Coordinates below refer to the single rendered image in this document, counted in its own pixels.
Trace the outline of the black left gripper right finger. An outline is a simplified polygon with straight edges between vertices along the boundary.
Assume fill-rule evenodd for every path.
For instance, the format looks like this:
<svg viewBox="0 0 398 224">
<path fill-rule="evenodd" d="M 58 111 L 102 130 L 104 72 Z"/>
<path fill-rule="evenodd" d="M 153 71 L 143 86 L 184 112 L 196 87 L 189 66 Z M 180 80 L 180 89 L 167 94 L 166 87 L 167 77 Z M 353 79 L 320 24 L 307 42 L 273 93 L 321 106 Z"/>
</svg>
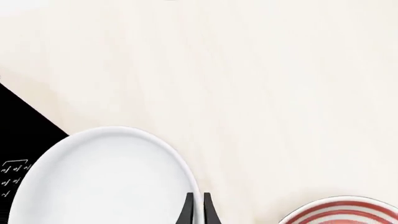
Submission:
<svg viewBox="0 0 398 224">
<path fill-rule="evenodd" d="M 209 192 L 204 193 L 203 210 L 205 224 L 222 224 L 213 205 L 212 197 Z"/>
</svg>

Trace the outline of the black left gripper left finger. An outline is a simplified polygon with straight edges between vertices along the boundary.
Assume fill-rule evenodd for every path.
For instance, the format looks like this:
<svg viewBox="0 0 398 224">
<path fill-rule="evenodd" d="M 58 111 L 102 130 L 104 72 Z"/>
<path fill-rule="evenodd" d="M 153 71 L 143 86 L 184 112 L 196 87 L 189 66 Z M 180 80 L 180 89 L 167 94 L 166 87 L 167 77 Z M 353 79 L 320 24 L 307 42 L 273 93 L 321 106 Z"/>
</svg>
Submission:
<svg viewBox="0 0 398 224">
<path fill-rule="evenodd" d="M 193 224 L 194 196 L 192 192 L 186 194 L 184 205 L 175 224 Z"/>
</svg>

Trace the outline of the plate with red rings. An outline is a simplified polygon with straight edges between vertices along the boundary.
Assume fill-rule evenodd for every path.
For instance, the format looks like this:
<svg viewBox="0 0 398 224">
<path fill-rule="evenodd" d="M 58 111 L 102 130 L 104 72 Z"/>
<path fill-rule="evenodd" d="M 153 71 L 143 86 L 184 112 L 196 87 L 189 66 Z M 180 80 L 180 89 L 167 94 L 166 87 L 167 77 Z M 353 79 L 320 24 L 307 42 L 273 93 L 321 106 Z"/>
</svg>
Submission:
<svg viewBox="0 0 398 224">
<path fill-rule="evenodd" d="M 398 224 L 398 208 L 369 197 L 327 197 L 297 208 L 278 224 Z"/>
</svg>

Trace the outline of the flat black stove plate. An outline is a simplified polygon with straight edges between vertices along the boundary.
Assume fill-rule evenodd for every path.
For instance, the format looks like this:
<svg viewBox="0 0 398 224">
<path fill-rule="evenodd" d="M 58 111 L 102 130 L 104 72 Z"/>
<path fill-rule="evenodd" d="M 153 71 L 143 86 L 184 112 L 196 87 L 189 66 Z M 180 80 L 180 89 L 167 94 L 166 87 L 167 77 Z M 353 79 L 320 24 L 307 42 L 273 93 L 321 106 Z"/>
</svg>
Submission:
<svg viewBox="0 0 398 224">
<path fill-rule="evenodd" d="M 68 134 L 0 83 L 0 224 L 27 171 Z"/>
</svg>

